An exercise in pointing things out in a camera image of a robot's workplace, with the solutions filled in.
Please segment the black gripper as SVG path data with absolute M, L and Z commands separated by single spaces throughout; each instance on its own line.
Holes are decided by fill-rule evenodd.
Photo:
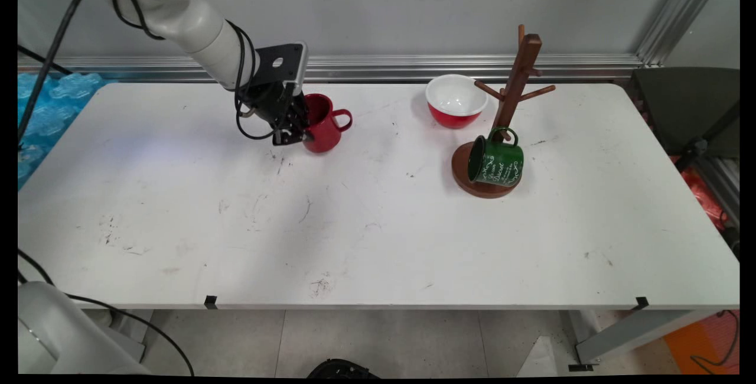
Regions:
M 309 127 L 304 93 L 294 96 L 293 82 L 272 82 L 243 86 L 243 117 L 256 115 L 270 124 L 273 145 L 300 144 Z

